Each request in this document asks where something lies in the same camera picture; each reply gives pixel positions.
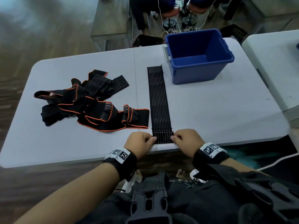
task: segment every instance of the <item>red stool seat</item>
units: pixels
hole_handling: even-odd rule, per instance
[[[191,4],[190,1],[187,4],[187,8],[191,13],[196,14],[196,15],[204,14],[209,9],[209,8],[199,8],[199,7]]]
[[[163,13],[162,17],[166,19],[175,17],[177,14],[179,14],[180,10],[180,7],[178,5],[175,5],[171,11]]]

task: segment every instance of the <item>blue storage box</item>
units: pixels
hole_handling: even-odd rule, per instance
[[[215,79],[235,60],[217,29],[170,34],[165,42],[173,84]]]

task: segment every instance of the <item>orange stool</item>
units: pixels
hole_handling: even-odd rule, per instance
[[[162,18],[166,18],[166,20],[164,20],[162,24],[164,30],[168,31],[171,28],[176,28],[177,22],[172,18],[179,14],[180,10],[180,7],[176,4],[171,11],[162,14]]]
[[[187,26],[195,27],[197,21],[196,16],[204,14],[209,8],[199,8],[190,3],[190,0],[187,3],[187,9],[190,12],[190,15],[183,18],[182,27],[185,29]]]

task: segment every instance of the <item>white table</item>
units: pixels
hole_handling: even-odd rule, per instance
[[[0,165],[19,167],[55,162],[102,159],[122,147],[138,129],[102,133],[64,119],[46,127],[40,112],[46,101],[33,98],[38,90],[71,86],[70,80],[87,78],[93,69],[104,70],[113,79],[123,75],[130,84],[109,98],[122,110],[150,108],[147,67],[162,64],[173,130],[194,128],[206,141],[234,145],[275,140],[288,134],[289,125],[237,41],[225,39],[235,56],[215,80],[173,85],[162,46],[43,60],[36,63],[26,84],[16,114],[0,153]],[[170,151],[174,144],[155,145],[152,151]]]
[[[299,127],[299,30],[249,36],[242,47],[290,121]]]

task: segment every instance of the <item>person's left hand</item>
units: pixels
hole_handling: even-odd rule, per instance
[[[128,137],[124,148],[132,152],[137,157],[137,160],[140,160],[148,153],[156,140],[157,137],[153,137],[149,133],[133,132]]]

